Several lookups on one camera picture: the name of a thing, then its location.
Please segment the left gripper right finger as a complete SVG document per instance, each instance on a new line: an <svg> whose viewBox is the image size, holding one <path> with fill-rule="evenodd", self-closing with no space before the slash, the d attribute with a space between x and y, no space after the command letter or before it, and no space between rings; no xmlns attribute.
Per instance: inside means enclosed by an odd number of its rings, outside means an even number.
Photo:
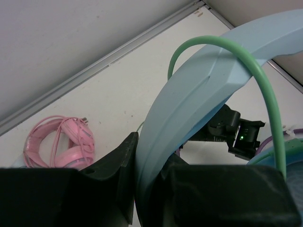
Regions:
<svg viewBox="0 0 303 227"><path fill-rule="evenodd" d="M162 168L160 227L298 227L301 215L269 166L190 165L171 155Z"/></svg>

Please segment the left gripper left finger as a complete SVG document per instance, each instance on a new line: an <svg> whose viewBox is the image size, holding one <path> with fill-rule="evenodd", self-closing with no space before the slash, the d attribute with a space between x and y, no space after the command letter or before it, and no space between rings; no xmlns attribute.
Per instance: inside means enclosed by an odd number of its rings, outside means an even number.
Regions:
<svg viewBox="0 0 303 227"><path fill-rule="evenodd" d="M134 156L139 135L130 133L83 170L3 168L3 227L126 227L133 222Z"/></svg>

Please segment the light blue headphones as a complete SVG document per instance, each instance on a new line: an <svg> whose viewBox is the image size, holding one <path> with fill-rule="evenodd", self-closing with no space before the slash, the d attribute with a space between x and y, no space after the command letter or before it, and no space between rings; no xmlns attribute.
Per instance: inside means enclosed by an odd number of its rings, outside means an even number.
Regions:
<svg viewBox="0 0 303 227"><path fill-rule="evenodd" d="M142 226L148 224L152 186L167 159L251 77L267 105L276 166L286 172L280 111L262 66L302 49L303 11L296 9L258 18L221 36L192 38L175 51L168 81L147 114L136 149L135 203Z"/></svg>

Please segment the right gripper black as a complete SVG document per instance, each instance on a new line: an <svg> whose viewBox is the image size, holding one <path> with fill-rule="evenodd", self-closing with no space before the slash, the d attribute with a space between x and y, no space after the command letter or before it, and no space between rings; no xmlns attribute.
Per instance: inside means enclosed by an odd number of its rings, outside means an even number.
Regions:
<svg viewBox="0 0 303 227"><path fill-rule="evenodd" d="M196 132L190 141L226 142L228 152L236 157L252 159L260 141L257 140L262 121L249 121L241 118L241 114L232 110L228 105L222 108Z"/></svg>

